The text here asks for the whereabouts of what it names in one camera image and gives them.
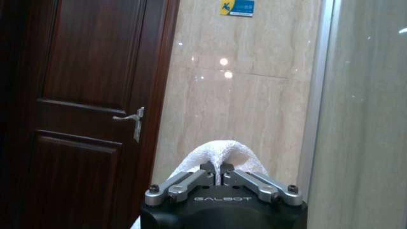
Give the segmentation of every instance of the wooden door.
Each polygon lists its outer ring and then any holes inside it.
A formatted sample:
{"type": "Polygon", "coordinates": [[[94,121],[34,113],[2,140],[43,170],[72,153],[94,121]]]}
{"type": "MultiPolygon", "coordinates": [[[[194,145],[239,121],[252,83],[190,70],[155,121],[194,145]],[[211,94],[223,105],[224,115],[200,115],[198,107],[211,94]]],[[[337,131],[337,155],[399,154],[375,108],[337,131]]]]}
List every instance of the wooden door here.
{"type": "Polygon", "coordinates": [[[178,1],[32,0],[8,126],[18,228],[128,228],[150,184],[178,1]],[[140,142],[135,121],[146,108],[140,142]]]}

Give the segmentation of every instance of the door frame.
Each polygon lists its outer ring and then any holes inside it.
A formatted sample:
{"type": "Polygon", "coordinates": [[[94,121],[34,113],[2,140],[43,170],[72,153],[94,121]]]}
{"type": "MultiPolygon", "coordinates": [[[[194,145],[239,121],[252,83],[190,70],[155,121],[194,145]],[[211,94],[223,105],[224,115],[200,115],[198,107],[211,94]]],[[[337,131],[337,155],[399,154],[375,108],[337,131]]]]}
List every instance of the door frame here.
{"type": "MultiPolygon", "coordinates": [[[[148,187],[139,187],[139,182],[143,184],[151,183],[152,171],[154,171],[154,162],[156,155],[156,146],[159,140],[159,131],[160,131],[160,122],[162,122],[162,113],[163,113],[163,104],[164,104],[164,95],[166,95],[166,86],[167,86],[167,77],[168,77],[168,69],[170,69],[170,61],[171,61],[171,52],[172,52],[172,44],[175,37],[175,29],[176,29],[176,18],[178,18],[178,9],[179,9],[180,0],[166,0],[166,13],[163,23],[163,34],[162,34],[162,45],[159,48],[158,55],[158,66],[154,78],[154,87],[150,92],[150,99],[147,107],[150,107],[148,116],[143,121],[151,129],[143,129],[143,138],[142,138],[142,151],[140,157],[138,161],[143,161],[138,166],[138,178],[134,181],[134,197],[132,203],[138,203],[138,200],[143,198],[144,192],[148,187]]],[[[131,210],[131,219],[136,219],[136,211],[138,208],[131,210]]]]}
{"type": "Polygon", "coordinates": [[[303,145],[299,159],[298,185],[303,192],[305,201],[310,198],[313,181],[314,154],[318,138],[321,104],[326,78],[326,63],[333,28],[335,0],[323,0],[321,8],[319,32],[314,55],[313,79],[310,88],[307,118],[303,134],[303,145]]]}

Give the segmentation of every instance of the sign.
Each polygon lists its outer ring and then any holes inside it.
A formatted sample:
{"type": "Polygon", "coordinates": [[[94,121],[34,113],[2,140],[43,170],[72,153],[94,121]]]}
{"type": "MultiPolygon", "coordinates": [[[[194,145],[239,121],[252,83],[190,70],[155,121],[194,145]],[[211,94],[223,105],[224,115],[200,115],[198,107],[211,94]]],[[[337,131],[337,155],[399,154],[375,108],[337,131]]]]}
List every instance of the sign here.
{"type": "Polygon", "coordinates": [[[222,0],[220,15],[252,17],[255,12],[254,0],[222,0]]]}

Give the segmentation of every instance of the white towel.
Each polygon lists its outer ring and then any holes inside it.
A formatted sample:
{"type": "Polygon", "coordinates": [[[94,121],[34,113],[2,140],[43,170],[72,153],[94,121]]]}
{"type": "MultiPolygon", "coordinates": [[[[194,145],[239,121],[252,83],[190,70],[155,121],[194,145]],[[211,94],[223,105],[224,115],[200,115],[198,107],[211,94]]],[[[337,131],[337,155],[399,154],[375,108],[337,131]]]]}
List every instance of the white towel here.
{"type": "MultiPolygon", "coordinates": [[[[170,178],[179,172],[198,171],[199,165],[207,161],[211,161],[215,166],[216,185],[220,185],[220,165],[223,162],[232,164],[235,169],[240,169],[244,172],[260,172],[268,175],[254,151],[242,143],[228,140],[208,142],[194,149],[172,172],[170,178]]],[[[140,217],[135,221],[131,229],[140,229],[140,217]]]]}

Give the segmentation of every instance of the silver door handle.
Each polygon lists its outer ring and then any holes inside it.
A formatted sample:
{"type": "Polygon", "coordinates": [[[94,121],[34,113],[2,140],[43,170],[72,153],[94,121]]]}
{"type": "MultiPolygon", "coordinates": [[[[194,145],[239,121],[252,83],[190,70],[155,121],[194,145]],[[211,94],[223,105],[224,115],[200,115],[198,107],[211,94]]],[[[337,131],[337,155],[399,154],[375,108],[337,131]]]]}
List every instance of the silver door handle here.
{"type": "Polygon", "coordinates": [[[144,107],[142,107],[140,109],[138,109],[138,113],[136,114],[132,114],[127,117],[118,117],[118,116],[114,116],[114,120],[135,120],[136,124],[135,124],[135,133],[134,133],[134,139],[140,142],[140,132],[142,132],[142,119],[143,119],[143,115],[144,115],[144,107]]]}

